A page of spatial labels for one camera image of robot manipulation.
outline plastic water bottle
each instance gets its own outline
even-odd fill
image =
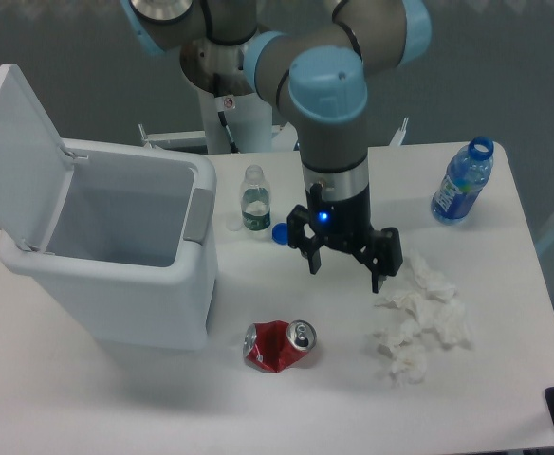
[[[484,136],[476,137],[452,158],[431,208],[434,217],[445,225],[465,219],[492,171],[494,144]]]
[[[243,226],[262,231],[270,226],[270,186],[262,168],[251,165],[241,184],[241,213]]]

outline white trash bin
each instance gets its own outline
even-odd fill
[[[93,337],[204,345],[215,185],[204,156],[62,140],[18,66],[0,67],[0,259]]]

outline gray handle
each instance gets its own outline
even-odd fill
[[[212,222],[215,196],[210,190],[195,188],[182,238],[203,245]]]

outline bottle label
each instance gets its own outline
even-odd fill
[[[449,175],[441,182],[439,191],[434,196],[434,209],[443,217],[456,220],[463,218],[471,210],[481,189],[471,191],[469,185],[454,183]]]
[[[243,226],[249,230],[264,230],[270,226],[270,205],[266,188],[253,188],[241,199]]]
[[[251,213],[243,214],[243,226],[249,230],[264,230],[270,226],[270,212],[264,215],[252,215]]]

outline green bottle label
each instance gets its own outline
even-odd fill
[[[243,226],[249,230],[264,230],[270,226],[270,212],[266,215],[243,213]]]

